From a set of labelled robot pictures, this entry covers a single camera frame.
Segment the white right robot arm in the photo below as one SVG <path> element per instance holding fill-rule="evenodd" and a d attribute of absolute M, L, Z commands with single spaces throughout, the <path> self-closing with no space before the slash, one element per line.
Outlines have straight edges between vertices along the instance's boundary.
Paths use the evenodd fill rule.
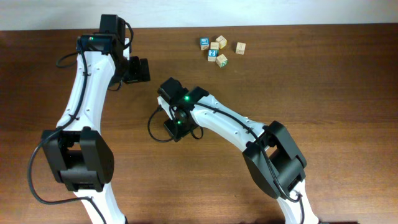
<path fill-rule="evenodd" d="M 169 78 L 157 90 L 164 126 L 177 142 L 196 128 L 209 129 L 242 153 L 255 184 L 277 200 L 286 223 L 319 223 L 305 191 L 307 161 L 287 128 L 253 121 L 222 105 L 208 91 Z"/>

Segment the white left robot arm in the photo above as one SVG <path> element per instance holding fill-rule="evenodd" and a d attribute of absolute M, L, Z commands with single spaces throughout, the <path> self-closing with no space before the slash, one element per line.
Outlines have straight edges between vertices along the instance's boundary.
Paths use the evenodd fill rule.
<path fill-rule="evenodd" d="M 150 81 L 147 59 L 132 57 L 131 26 L 114 14 L 101 16 L 99 31 L 76 42 L 76 77 L 55 130 L 39 144 L 58 183 L 82 201 L 93 223 L 127 223 L 113 194 L 114 156 L 101 135 L 107 90 L 115 84 Z"/>

